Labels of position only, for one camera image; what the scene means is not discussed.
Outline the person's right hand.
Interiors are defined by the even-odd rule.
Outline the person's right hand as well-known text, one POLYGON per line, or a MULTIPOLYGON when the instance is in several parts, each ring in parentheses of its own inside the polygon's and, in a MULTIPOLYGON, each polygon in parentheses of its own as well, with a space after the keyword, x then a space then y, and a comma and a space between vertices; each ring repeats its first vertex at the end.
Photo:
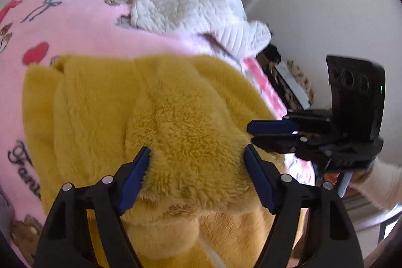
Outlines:
POLYGON ((324 174, 323 183, 331 183, 335 189, 338 188, 338 184, 343 185, 343 181, 345 178, 349 177, 347 181, 347 185, 345 189, 351 188, 352 190, 358 190, 358 187, 361 186, 371 175, 372 171, 355 171, 345 174, 339 173, 327 173, 324 174))

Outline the right forearm white sleeve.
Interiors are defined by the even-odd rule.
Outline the right forearm white sleeve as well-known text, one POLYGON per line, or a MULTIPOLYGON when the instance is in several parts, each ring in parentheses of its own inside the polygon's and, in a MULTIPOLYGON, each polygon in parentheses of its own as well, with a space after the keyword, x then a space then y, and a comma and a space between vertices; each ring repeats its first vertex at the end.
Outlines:
POLYGON ((349 185, 379 209, 401 205, 401 166, 376 158, 370 170, 354 174, 349 185))

